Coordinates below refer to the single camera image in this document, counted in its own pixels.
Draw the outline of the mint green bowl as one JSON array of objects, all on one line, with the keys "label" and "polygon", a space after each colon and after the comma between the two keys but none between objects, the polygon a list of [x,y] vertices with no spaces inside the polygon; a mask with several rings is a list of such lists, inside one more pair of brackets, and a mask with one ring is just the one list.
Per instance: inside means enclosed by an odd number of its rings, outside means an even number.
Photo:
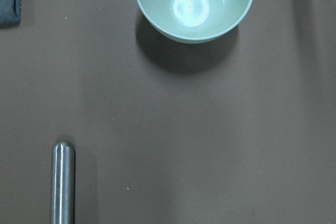
[{"label": "mint green bowl", "polygon": [[230,32],[253,0],[136,0],[145,19],[163,36],[202,44]]}]

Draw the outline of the steel muddler black tip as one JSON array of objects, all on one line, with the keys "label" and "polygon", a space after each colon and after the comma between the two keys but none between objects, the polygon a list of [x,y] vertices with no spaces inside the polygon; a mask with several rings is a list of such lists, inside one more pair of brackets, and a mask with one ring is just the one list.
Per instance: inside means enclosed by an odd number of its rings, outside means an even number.
[{"label": "steel muddler black tip", "polygon": [[52,149],[50,223],[75,222],[74,146],[68,141],[55,143]]}]

